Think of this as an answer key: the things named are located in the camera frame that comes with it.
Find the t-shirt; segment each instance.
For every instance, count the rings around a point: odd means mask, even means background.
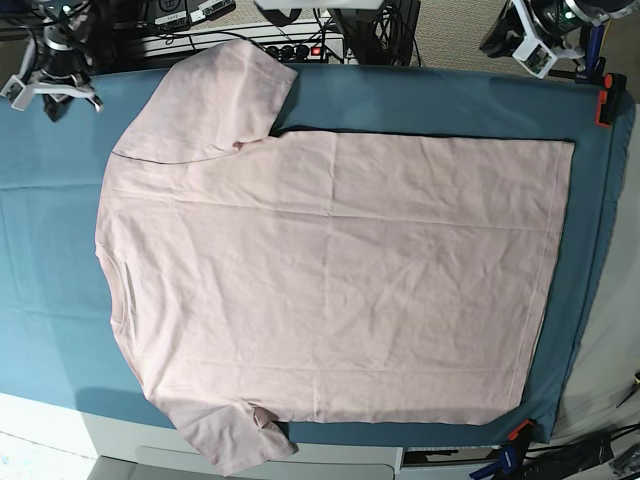
[[[275,420],[516,407],[564,221],[571,144],[271,137],[295,78],[242,41],[180,62],[104,175],[115,338],[223,475],[295,451]]]

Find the teal cloth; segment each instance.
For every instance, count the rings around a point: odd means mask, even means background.
[[[594,125],[597,92],[590,87],[432,69],[295,68],[300,75],[276,135],[315,128],[569,140],[576,149],[558,264],[518,408],[479,427],[290,423],[283,429],[294,442],[490,445],[533,418],[537,440],[548,440],[613,227],[634,117],[631,98],[625,97],[615,127],[605,129]],[[56,124],[38,100],[24,113],[0,102],[0,391],[171,426],[144,399],[113,340],[109,291],[93,243],[109,151],[163,75],[97,78],[105,111],[96,115],[76,100]]]

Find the cable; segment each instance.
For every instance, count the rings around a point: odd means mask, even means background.
[[[36,17],[36,18],[39,18],[40,20],[46,20],[46,18],[45,18],[45,17],[43,17],[42,15],[40,15],[40,14],[38,13],[38,10],[35,10],[35,9],[34,9],[34,10],[31,10],[31,12],[30,12],[30,13],[31,13],[31,15],[33,15],[33,16],[34,16],[34,17]]]
[[[555,30],[557,33],[560,27],[560,0],[555,0],[554,3],[556,7]]]
[[[313,16],[316,19],[316,23],[318,25],[320,25],[320,31],[322,32],[321,38],[320,38],[320,42],[322,43],[322,47],[326,47],[327,46],[327,31],[324,28],[324,25],[320,22],[320,17],[318,14],[316,14],[316,10],[315,8],[313,9]],[[327,59],[327,62],[329,61],[329,51],[326,50],[326,48],[321,48],[320,49],[320,61],[324,62],[325,57]]]
[[[619,438],[624,437],[625,435],[628,435],[632,432],[635,432],[636,430],[640,430],[640,423],[634,423],[632,425],[616,428],[614,430],[610,430],[607,432],[600,432],[594,435],[589,435],[588,437],[585,437],[582,440],[578,440],[573,443],[568,443],[566,445],[555,445],[550,447],[532,448],[528,451],[529,452],[547,452],[547,451],[553,451],[553,450],[564,450],[564,449],[575,448],[583,445],[584,443],[590,442],[594,438],[598,438],[604,434],[611,435],[612,436],[611,441],[613,442],[614,440],[618,440]]]
[[[91,0],[85,0],[83,3],[81,3],[78,6],[72,8],[71,12],[69,12],[69,14],[65,14],[64,12],[62,12],[62,15],[60,15],[56,19],[52,19],[52,21],[50,21],[50,22],[33,23],[33,24],[27,24],[27,23],[23,22],[20,25],[16,25],[15,27],[0,28],[0,33],[22,31],[23,28],[32,28],[34,30],[37,30],[37,29],[49,27],[51,25],[58,25],[60,23],[67,23],[69,20],[71,20],[71,19],[77,17],[78,15],[80,15],[80,13],[82,13],[84,10],[86,10],[90,6],[91,6]],[[22,18],[25,18],[25,17],[16,16],[16,17],[13,18],[13,20],[21,20]]]
[[[338,60],[338,62],[340,63],[344,63],[344,59],[340,58],[336,52],[334,52],[333,50],[331,50],[329,47],[327,47],[326,45],[324,46],[325,50],[327,52],[329,52],[331,55],[333,55],[333,58],[335,58],[336,60]]]
[[[190,38],[190,37],[197,37],[199,35],[213,35],[213,34],[222,34],[222,35],[229,35],[230,37],[235,37],[235,38],[240,38],[242,40],[246,40],[247,42],[250,42],[251,44],[253,44],[254,46],[258,47],[260,50],[263,50],[266,52],[266,48],[262,45],[260,45],[258,42],[256,42],[254,39],[250,38],[250,37],[245,37],[244,35],[240,35],[239,33],[236,32],[229,32],[227,30],[216,30],[215,32],[194,32],[194,33],[171,33],[171,32],[167,32],[166,33],[166,37],[171,37],[173,39],[176,38]]]
[[[408,65],[415,47],[418,66],[422,66],[415,32],[404,21],[398,7],[383,7],[371,27],[370,45],[383,61],[389,65]]]
[[[313,35],[311,35],[311,37],[309,37],[307,40],[304,40],[300,43],[309,43],[311,42],[314,38],[316,38],[318,35],[322,35],[324,34],[324,31],[327,29],[327,27],[329,25],[331,25],[333,23],[333,20],[329,19],[326,22],[324,22],[321,26],[320,26],[320,30],[318,30],[316,33],[314,33]]]
[[[284,30],[282,30],[279,26],[274,25],[274,27],[276,27],[276,28],[278,29],[278,31],[282,34],[282,36],[283,36],[284,38],[286,38],[287,40],[289,40],[291,43],[295,43],[295,41],[294,41],[294,40],[293,40],[289,35],[287,35],[287,34],[286,34],[286,32],[285,32]]]
[[[193,43],[193,38],[191,37],[191,35],[189,35],[189,44],[191,45],[191,50],[193,50],[194,52],[198,51],[198,49],[196,48],[195,43]]]
[[[318,24],[318,26],[322,28],[322,22],[320,21],[320,16],[321,16],[320,9],[313,8],[312,11],[313,11],[313,18],[316,19],[316,23]]]
[[[532,462],[545,462],[545,463],[562,463],[562,460],[551,460],[549,458],[540,458],[540,457],[529,457],[527,455],[524,456],[525,460],[530,460]]]
[[[637,480],[640,478],[640,472],[634,472],[631,475],[621,478],[620,480]]]
[[[612,19],[607,22],[607,26],[604,28],[604,33],[602,34],[602,40],[600,40],[600,48],[604,47],[604,41],[607,39],[607,33],[609,33],[609,28],[611,28],[611,23],[613,23]]]

